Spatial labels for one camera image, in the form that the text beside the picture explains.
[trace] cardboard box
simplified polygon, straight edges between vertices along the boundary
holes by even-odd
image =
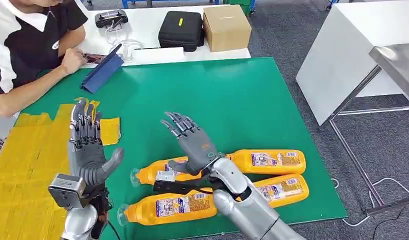
[[[249,45],[249,21],[239,5],[205,7],[203,26],[211,52],[245,49]]]

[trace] man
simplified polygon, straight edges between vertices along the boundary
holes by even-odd
[[[86,60],[87,17],[74,0],[0,0],[0,116],[41,98]],[[39,73],[51,70],[43,76]]]

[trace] gray robotic hand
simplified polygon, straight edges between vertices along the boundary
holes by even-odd
[[[172,169],[196,176],[206,166],[221,157],[206,132],[191,118],[176,112],[165,112],[165,114],[170,117],[175,127],[165,120],[160,122],[176,137],[188,157],[188,161],[183,163],[169,161],[168,164]]]
[[[100,139],[101,113],[97,112],[93,119],[94,106],[90,104],[86,112],[85,106],[86,101],[82,99],[72,109],[67,156],[70,174],[83,178],[86,185],[92,187],[105,182],[121,163],[124,150],[116,148],[106,161]]]

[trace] smartphone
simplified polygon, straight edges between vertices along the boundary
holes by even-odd
[[[106,55],[85,53],[84,58],[86,58],[89,64],[99,64],[105,59]]]

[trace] blue tablet case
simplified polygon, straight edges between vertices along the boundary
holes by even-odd
[[[110,79],[110,77],[124,63],[122,58],[116,54],[121,48],[119,44],[113,51],[107,55],[88,75],[81,84],[81,89],[94,94]]]

